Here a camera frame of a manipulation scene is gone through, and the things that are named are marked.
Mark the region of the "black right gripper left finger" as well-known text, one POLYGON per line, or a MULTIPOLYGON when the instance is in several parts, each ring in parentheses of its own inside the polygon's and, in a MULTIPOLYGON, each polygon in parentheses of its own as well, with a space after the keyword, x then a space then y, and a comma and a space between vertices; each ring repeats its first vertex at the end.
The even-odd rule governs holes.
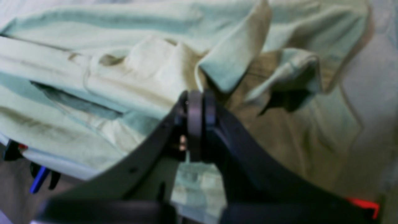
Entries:
POLYGON ((170 204, 185 130, 184 91, 170 113, 137 149, 92 180, 52 197, 36 224, 176 224, 170 204))

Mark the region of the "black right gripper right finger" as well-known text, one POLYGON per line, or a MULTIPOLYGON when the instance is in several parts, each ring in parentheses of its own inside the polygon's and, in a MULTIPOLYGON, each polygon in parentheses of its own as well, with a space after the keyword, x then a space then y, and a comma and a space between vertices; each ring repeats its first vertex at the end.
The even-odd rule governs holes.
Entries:
POLYGON ((323 190, 273 159, 212 92, 188 94, 188 150, 213 163, 227 198, 222 224, 375 224, 369 208, 323 190))

